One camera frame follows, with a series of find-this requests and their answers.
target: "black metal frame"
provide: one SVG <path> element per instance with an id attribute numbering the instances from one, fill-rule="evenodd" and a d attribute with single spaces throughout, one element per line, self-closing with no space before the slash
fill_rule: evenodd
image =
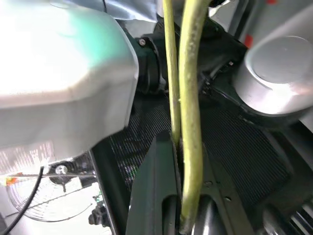
<path id="1" fill-rule="evenodd" d="M 114 154 L 108 152 L 108 142 L 99 142 L 90 151 L 113 235 L 124 235 L 128 219 L 130 193 L 123 181 Z"/>

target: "black cable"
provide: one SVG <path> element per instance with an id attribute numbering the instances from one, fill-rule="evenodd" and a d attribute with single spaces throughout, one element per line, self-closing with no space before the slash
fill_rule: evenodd
<path id="1" fill-rule="evenodd" d="M 37 181 L 36 184 L 33 188 L 33 191 L 31 192 L 27 202 L 25 203 L 25 205 L 23 206 L 23 208 L 21 209 L 20 213 L 18 214 L 18 216 L 16 216 L 16 218 L 14 219 L 14 221 L 12 222 L 12 224 L 10 224 L 9 227 L 6 228 L 6 230 L 4 230 L 3 233 L 1 233 L 1 235 L 8 235 L 11 230 L 15 227 L 15 225 L 19 222 L 19 220 L 21 219 L 21 217 L 24 215 L 25 211 L 28 209 L 29 205 L 31 204 L 33 198 L 35 197 L 35 194 L 37 192 L 37 189 L 39 187 L 40 181 L 43 177 L 43 173 L 44 173 L 44 167 L 40 167 L 40 172 L 39 175 L 37 177 Z"/>
<path id="2" fill-rule="evenodd" d="M 103 0 L 103 6 L 104 6 L 104 12 L 106 13 L 107 12 L 107 4 L 106 4 L 106 0 Z"/>

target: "white plastic cover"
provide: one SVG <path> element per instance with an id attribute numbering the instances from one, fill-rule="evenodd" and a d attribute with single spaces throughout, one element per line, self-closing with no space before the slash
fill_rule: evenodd
<path id="1" fill-rule="evenodd" d="M 18 165 L 6 151 L 22 147 L 29 159 L 29 146 L 49 143 L 49 159 L 35 162 L 60 161 L 128 124 L 138 61 L 111 16 L 54 0 L 1 0 L 0 29 L 0 157 L 9 164 L 0 174 Z"/>

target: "yellow cable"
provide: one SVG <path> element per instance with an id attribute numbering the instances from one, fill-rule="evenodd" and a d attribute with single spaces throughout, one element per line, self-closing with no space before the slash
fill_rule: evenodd
<path id="1" fill-rule="evenodd" d="M 180 139 L 179 81 L 172 0 L 163 0 L 166 60 L 172 122 L 172 137 L 176 149 Z"/>
<path id="2" fill-rule="evenodd" d="M 195 223 L 202 187 L 203 159 L 197 85 L 197 58 L 205 16 L 211 0 L 186 0 L 179 46 L 179 92 L 184 153 L 181 234 Z"/>

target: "screw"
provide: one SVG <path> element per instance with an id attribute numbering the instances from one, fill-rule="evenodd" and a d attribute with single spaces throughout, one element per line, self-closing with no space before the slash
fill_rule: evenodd
<path id="1" fill-rule="evenodd" d="M 231 198 L 230 197 L 225 197 L 224 198 L 227 202 L 231 202 Z"/>
<path id="2" fill-rule="evenodd" d="M 140 38 L 139 39 L 139 45 L 141 45 L 143 47 L 144 45 L 146 45 L 146 41 L 143 38 Z"/>
<path id="3" fill-rule="evenodd" d="M 59 165 L 55 168 L 55 173 L 58 175 L 65 175 L 68 172 L 68 168 L 65 165 Z"/>
<path id="4" fill-rule="evenodd" d="M 204 182 L 204 185 L 209 188 L 209 187 L 211 187 L 213 185 L 213 182 L 212 181 L 207 181 L 207 182 Z"/>

